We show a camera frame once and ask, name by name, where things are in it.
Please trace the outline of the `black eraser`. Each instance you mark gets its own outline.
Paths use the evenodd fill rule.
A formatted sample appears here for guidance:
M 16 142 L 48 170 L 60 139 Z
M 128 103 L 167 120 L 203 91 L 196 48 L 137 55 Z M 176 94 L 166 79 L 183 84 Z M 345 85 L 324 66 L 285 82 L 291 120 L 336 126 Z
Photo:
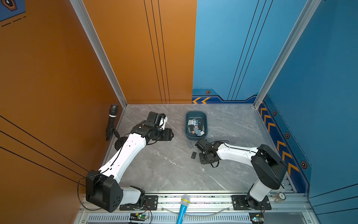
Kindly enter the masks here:
M 196 152 L 193 152 L 192 155 L 191 155 L 191 158 L 192 158 L 192 159 L 195 159 L 195 158 L 196 158 L 196 155 L 197 155 L 197 153 L 196 153 Z

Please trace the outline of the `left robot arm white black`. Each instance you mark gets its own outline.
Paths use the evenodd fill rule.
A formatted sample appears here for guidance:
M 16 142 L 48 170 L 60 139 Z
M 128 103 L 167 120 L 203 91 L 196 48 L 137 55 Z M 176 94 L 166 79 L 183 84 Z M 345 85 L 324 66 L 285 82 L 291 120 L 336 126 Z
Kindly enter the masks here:
M 125 141 L 120 143 L 115 155 L 98 171 L 90 171 L 86 178 L 86 201 L 108 212 L 130 204 L 141 209 L 145 191 L 139 187 L 120 187 L 120 181 L 136 155 L 150 141 L 171 141 L 172 129 L 166 127 L 168 118 L 163 113 L 150 112 L 147 119 L 133 127 Z

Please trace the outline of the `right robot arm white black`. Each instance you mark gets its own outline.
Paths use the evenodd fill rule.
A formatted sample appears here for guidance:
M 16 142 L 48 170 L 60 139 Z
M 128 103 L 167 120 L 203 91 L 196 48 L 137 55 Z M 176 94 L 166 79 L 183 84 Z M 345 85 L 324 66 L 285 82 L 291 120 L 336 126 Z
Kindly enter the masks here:
M 225 141 L 208 142 L 201 138 L 195 144 L 200 151 L 200 163 L 216 168 L 221 160 L 230 160 L 253 167 L 258 180 L 247 193 L 244 203 L 249 210 L 260 210 L 269 204 L 267 195 L 280 189 L 288 166 L 268 145 L 239 147 Z

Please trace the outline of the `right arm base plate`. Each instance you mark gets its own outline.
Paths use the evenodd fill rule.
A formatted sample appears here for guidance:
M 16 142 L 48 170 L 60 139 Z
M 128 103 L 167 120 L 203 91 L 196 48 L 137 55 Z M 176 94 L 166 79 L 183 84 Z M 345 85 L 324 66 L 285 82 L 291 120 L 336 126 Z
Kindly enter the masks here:
M 264 209 L 265 211 L 272 210 L 268 196 L 265 196 L 261 202 L 256 201 L 251 196 L 245 195 L 232 195 L 231 199 L 235 211 L 261 209 Z

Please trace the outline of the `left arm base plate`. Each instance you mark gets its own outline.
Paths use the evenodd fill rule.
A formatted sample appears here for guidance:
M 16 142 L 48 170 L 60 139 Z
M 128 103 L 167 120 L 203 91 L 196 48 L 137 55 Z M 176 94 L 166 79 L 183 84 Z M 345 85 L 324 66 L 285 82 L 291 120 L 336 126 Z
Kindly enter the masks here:
M 158 209 L 158 195 L 145 195 L 144 204 L 142 206 L 136 204 L 120 205 L 121 211 L 144 211 L 149 208 L 151 211 Z

